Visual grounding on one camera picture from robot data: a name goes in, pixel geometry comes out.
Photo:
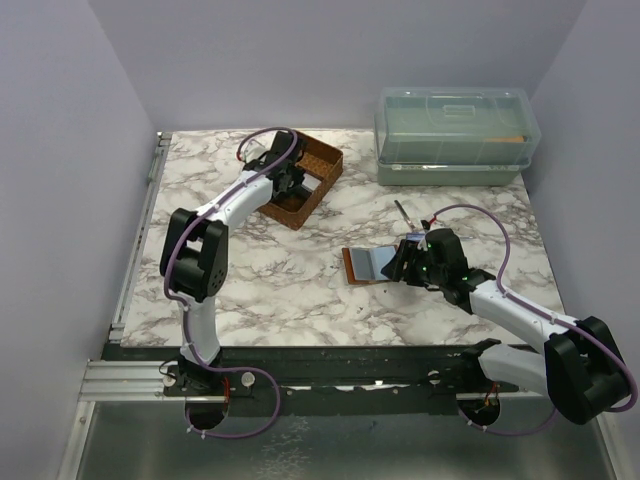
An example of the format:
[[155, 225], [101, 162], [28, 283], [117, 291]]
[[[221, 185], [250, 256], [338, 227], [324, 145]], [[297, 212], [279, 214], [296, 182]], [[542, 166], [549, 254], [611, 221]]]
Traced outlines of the brown leather card holder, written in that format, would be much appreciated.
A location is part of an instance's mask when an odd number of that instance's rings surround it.
[[390, 282], [382, 269], [394, 258], [395, 246], [374, 248], [345, 247], [342, 257], [346, 280], [350, 285], [367, 285]]

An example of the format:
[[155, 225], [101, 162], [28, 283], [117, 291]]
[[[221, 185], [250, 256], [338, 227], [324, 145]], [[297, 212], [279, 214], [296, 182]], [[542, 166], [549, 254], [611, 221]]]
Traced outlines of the brown woven basket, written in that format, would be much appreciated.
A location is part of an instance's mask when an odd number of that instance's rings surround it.
[[289, 189], [259, 208], [265, 216], [299, 230], [319, 206], [343, 172], [343, 153], [300, 131], [298, 145], [291, 154], [296, 163], [286, 169]]

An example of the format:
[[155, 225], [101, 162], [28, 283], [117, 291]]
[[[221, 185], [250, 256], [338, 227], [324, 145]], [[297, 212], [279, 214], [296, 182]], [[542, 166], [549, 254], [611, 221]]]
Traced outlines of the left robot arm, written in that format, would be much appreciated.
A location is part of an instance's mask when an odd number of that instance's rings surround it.
[[229, 237], [251, 214], [295, 192], [305, 180], [304, 170], [297, 165], [305, 142], [296, 130], [265, 128], [240, 145], [268, 132], [275, 133], [271, 147], [246, 162], [222, 194], [196, 210], [179, 208], [170, 217], [160, 274], [165, 296], [182, 311], [180, 354], [193, 364], [187, 382], [201, 395], [214, 393], [225, 371], [214, 364], [220, 353], [215, 295], [227, 277]]

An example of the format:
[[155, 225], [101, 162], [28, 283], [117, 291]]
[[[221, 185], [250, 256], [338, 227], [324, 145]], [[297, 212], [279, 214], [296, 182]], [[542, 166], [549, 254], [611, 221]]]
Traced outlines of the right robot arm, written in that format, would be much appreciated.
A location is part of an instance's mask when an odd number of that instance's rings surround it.
[[529, 302], [498, 279], [472, 268], [459, 237], [436, 229], [404, 239], [381, 273], [393, 282], [439, 291], [461, 310], [508, 330], [521, 350], [488, 340], [460, 367], [460, 379], [480, 392], [506, 382], [546, 396], [567, 420], [583, 425], [603, 412], [631, 407], [638, 387], [606, 323], [579, 320]]

